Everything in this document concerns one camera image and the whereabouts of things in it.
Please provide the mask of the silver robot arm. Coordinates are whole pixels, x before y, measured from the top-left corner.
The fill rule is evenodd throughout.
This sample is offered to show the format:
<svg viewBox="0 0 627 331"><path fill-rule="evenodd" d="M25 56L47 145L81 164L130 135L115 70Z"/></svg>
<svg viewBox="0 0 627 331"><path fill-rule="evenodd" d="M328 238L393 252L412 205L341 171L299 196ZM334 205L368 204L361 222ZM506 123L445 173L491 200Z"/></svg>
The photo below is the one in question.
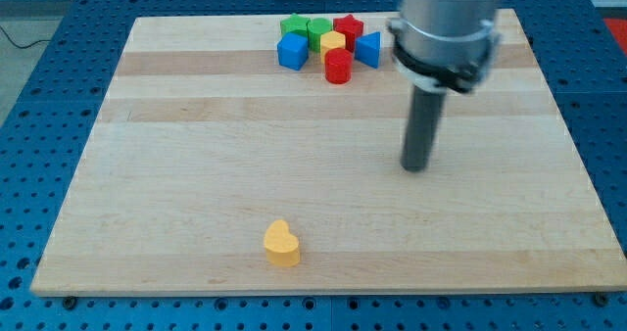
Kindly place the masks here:
<svg viewBox="0 0 627 331"><path fill-rule="evenodd" d="M495 59L501 0L401 0L387 27L393 61L415 86L431 93L468 93Z"/></svg>

